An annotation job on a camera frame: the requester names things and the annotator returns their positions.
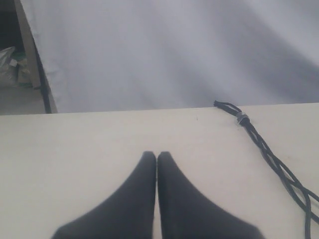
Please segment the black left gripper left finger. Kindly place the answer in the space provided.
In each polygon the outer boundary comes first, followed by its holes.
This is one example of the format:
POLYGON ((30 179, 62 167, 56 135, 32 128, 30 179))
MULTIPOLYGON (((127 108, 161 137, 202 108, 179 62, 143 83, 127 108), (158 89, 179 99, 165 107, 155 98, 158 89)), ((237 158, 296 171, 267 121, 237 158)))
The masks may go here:
POLYGON ((127 180, 104 202, 61 226, 55 239, 151 239, 157 160, 145 151, 127 180))

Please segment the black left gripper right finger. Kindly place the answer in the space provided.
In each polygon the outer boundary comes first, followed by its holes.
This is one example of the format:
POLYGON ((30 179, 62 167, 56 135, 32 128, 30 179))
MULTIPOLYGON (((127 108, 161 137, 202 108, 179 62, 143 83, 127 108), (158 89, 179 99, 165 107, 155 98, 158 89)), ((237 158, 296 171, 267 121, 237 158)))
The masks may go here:
POLYGON ((206 198, 169 152, 158 156, 158 197, 164 239, 262 239, 254 225, 206 198))

